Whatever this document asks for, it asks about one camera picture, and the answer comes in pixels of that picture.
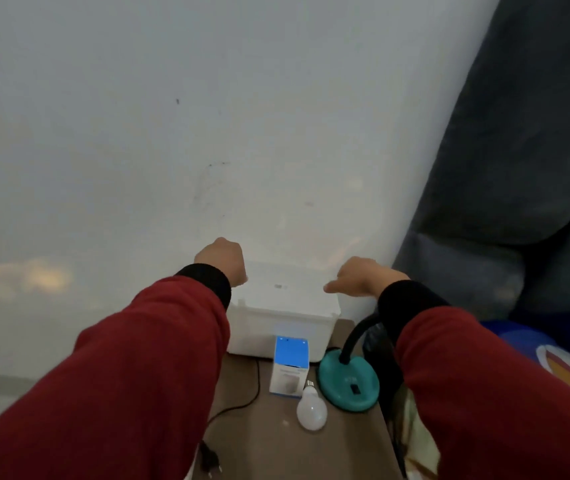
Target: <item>small blue and white box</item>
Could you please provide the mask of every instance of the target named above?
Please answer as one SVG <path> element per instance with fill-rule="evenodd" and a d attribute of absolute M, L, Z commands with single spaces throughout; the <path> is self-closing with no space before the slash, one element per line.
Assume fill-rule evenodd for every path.
<path fill-rule="evenodd" d="M 305 339 L 276 337 L 270 392 L 301 397 L 309 371 L 309 344 Z"/>

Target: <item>light bulb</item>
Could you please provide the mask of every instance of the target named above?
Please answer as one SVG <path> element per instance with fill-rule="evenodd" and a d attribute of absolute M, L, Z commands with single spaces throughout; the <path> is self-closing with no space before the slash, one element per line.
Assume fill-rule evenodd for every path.
<path fill-rule="evenodd" d="M 303 397 L 296 407 L 296 416 L 300 425 L 310 431 L 317 431 L 327 422 L 327 405 L 318 396 L 312 381 L 307 381 Z"/>

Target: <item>red long-sleeve shirt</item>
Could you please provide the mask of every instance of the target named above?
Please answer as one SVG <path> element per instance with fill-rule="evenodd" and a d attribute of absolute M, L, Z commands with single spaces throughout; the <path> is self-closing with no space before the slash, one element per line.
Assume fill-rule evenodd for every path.
<path fill-rule="evenodd" d="M 0 416 L 0 479 L 183 478 L 229 340 L 219 296 L 166 278 L 82 332 Z M 441 478 L 570 477 L 570 387 L 472 316 L 420 312 L 397 355 L 441 450 Z"/>

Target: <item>fist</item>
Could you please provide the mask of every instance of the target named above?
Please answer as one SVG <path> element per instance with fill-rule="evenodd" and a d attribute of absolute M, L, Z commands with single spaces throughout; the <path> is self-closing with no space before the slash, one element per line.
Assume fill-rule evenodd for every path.
<path fill-rule="evenodd" d="M 214 266 L 225 274 L 232 288 L 247 282 L 243 250 L 240 244 L 228 241 L 224 237 L 219 237 L 196 254 L 194 263 Z"/>
<path fill-rule="evenodd" d="M 376 299 L 390 284 L 408 280 L 408 275 L 379 265 L 374 259 L 349 258 L 334 281 L 323 288 L 326 293 L 372 296 Z"/>

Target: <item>teal lamp base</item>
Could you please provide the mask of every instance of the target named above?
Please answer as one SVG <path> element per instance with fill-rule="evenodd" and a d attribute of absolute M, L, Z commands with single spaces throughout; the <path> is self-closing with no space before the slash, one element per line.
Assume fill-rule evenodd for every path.
<path fill-rule="evenodd" d="M 372 366 L 363 357 L 339 361 L 340 350 L 325 354 L 318 366 L 318 385 L 325 398 L 345 411 L 367 411 L 376 404 L 380 384 Z"/>

